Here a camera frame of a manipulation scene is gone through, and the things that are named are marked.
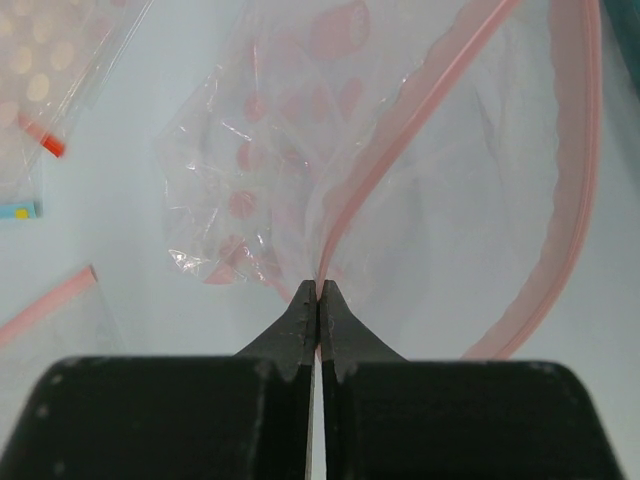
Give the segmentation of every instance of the pink zipper seal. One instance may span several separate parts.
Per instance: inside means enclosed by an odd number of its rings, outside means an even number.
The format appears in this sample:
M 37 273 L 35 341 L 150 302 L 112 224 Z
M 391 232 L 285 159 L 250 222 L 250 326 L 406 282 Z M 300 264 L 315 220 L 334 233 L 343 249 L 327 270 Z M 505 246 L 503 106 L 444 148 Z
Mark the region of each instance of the pink zipper seal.
M 7 324 L 0 327 L 0 348 L 11 343 L 38 322 L 96 284 L 91 267 L 87 267 L 31 304 Z

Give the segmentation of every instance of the ziplock bag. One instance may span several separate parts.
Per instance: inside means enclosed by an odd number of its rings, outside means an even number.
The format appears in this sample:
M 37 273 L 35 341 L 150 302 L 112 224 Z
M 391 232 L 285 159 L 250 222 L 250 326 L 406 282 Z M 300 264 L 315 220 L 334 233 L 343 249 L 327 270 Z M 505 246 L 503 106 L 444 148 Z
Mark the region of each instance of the ziplock bag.
M 599 21 L 596 0 L 249 2 L 158 140 L 173 263 L 287 300 L 334 279 L 407 356 L 493 324 L 466 355 L 510 355 L 587 230 Z
M 95 99 L 150 4 L 0 0 L 1 205 L 29 197 L 41 147 L 64 154 L 78 109 Z
M 49 366 L 67 357 L 120 350 L 120 336 L 90 268 L 0 327 L 0 449 L 31 388 Z M 39 414 L 49 414 L 46 406 Z

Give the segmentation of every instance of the white surface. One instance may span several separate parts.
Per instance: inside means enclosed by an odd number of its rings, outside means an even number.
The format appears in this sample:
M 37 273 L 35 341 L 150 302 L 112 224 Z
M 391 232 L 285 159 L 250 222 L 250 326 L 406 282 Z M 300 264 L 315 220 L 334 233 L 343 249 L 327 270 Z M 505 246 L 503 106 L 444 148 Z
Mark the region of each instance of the white surface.
M 88 263 L 134 353 L 232 353 L 284 310 L 271 290 L 212 288 L 171 272 L 162 239 L 152 141 L 212 71 L 239 3 L 157 0 L 66 160 L 47 159 L 44 218 L 0 224 L 0 322 Z M 640 478 L 640 106 L 606 42 L 593 228 L 569 287 L 518 357 L 571 367 L 629 478 Z

